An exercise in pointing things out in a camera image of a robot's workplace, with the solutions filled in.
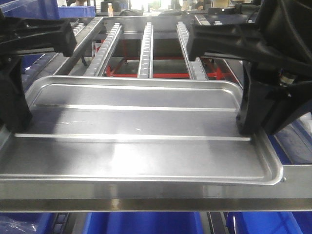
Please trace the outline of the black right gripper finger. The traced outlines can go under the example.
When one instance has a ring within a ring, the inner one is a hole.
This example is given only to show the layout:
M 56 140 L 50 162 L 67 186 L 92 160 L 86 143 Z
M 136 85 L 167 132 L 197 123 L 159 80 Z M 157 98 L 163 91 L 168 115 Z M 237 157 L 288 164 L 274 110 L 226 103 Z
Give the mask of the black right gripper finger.
M 0 120 L 12 132 L 21 132 L 29 125 L 29 110 L 21 79 L 21 58 L 0 58 Z

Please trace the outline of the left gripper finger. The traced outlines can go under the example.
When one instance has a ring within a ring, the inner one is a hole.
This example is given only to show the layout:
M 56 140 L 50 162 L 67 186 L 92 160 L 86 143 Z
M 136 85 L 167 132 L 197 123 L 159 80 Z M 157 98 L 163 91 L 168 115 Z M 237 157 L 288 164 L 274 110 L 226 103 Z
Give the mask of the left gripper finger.
M 267 134 L 273 135 L 312 111 L 312 82 L 279 86 L 269 92 L 267 99 L 273 101 L 273 106 L 269 109 L 262 127 Z
M 243 71 L 243 96 L 236 123 L 240 134 L 252 135 L 265 125 L 273 107 L 274 101 L 267 96 L 274 89 L 275 71 L 247 61 L 243 62 Z

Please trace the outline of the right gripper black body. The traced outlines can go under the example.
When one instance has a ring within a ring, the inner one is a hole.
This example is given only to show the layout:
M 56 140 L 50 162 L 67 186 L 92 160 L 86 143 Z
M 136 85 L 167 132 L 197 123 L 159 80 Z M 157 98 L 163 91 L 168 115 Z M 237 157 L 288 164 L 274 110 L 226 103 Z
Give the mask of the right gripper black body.
M 254 23 L 192 25 L 193 53 L 229 56 L 275 71 L 274 86 L 288 73 L 291 84 L 312 81 L 312 2 L 265 0 Z

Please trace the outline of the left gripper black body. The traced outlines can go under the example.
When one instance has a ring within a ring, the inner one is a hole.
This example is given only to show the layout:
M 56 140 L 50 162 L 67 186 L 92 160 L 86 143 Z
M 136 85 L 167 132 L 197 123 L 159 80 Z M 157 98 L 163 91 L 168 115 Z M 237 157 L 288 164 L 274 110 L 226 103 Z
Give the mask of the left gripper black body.
M 1 17 L 0 58 L 49 52 L 73 55 L 77 41 L 68 19 Z

